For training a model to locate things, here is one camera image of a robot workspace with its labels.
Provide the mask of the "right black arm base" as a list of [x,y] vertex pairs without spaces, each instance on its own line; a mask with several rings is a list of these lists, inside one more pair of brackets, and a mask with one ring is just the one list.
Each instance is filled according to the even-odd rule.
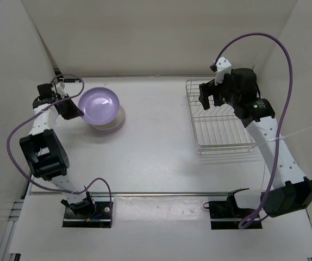
[[203,204],[209,211],[211,230],[236,230],[242,219],[254,212],[249,208],[232,208],[227,201],[209,201]]

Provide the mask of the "purple plastic plate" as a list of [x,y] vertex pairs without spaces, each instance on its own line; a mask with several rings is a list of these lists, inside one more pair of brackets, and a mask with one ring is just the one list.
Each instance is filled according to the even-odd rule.
[[105,125],[118,115],[120,101],[110,89],[96,87],[84,92],[78,102],[82,119],[91,125]]

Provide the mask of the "white plastic plate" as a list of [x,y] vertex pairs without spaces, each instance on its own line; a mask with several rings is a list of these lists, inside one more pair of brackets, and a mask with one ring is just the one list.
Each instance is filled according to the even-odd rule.
[[122,121],[125,118],[125,112],[123,106],[120,106],[117,116],[113,119],[113,121]]

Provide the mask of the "black label sticker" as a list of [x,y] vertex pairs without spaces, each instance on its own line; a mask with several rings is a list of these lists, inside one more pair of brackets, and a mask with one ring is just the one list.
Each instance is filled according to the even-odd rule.
[[82,81],[78,78],[60,78],[63,83],[81,83]]

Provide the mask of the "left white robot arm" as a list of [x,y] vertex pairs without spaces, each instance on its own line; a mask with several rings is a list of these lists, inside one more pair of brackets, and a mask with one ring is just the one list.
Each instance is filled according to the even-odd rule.
[[62,204],[75,215],[89,218],[96,211],[96,204],[89,192],[77,193],[67,169],[70,161],[59,141],[54,127],[58,116],[65,120],[81,117],[84,113],[72,100],[63,85],[45,83],[37,86],[39,96],[33,102],[33,111],[39,114],[28,136],[20,139],[20,147],[32,176],[52,183],[65,196]]

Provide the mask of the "blue plastic plate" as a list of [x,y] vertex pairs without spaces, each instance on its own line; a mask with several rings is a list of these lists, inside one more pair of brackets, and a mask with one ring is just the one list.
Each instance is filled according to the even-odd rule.
[[111,121],[104,125],[94,125],[93,127],[101,132],[112,132],[118,128],[120,128],[124,123],[124,120],[122,121]]

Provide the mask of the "white zip tie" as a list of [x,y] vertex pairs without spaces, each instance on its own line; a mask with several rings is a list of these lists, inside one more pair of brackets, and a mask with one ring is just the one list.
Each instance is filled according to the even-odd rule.
[[270,142],[275,142],[275,141],[277,141],[277,140],[284,140],[285,138],[288,138],[288,137],[290,137],[290,136],[294,136],[294,135],[299,134],[299,133],[303,133],[303,132],[308,131],[308,130],[310,130],[310,129],[312,129],[312,126],[309,126],[309,127],[307,127],[307,128],[303,128],[303,129],[301,129],[301,130],[298,130],[298,131],[296,131],[296,132],[293,132],[293,133],[290,133],[290,134],[287,134],[287,135],[279,135],[278,137],[273,138],[273,139],[269,139],[269,140],[267,140],[266,142],[264,142],[264,143],[262,143],[262,144],[254,145],[253,148],[255,148],[255,147],[262,147],[262,146],[264,146],[265,144],[268,144],[268,143],[270,143]]

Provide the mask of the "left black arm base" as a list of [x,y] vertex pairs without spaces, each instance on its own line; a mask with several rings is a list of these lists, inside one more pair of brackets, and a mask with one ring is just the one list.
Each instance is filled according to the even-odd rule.
[[113,217],[113,198],[108,201],[96,201],[93,196],[79,203],[69,204],[61,200],[65,206],[62,227],[65,228],[111,228]]

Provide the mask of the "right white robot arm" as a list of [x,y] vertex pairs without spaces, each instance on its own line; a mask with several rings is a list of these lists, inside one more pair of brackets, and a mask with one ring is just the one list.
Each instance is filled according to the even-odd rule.
[[211,80],[199,85],[204,110],[227,104],[257,144],[270,172],[272,184],[260,201],[272,217],[306,209],[312,202],[312,179],[294,161],[280,134],[271,103],[260,97],[257,76],[252,69],[233,69],[220,83]]

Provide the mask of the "pink plastic plate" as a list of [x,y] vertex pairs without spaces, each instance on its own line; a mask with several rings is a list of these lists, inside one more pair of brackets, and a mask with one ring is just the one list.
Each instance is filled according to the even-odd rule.
[[98,125],[90,125],[90,126],[100,133],[110,133],[121,128],[123,126],[123,122],[121,122],[119,125],[116,125],[113,128],[106,128],[106,129],[103,128],[103,126],[98,126]]

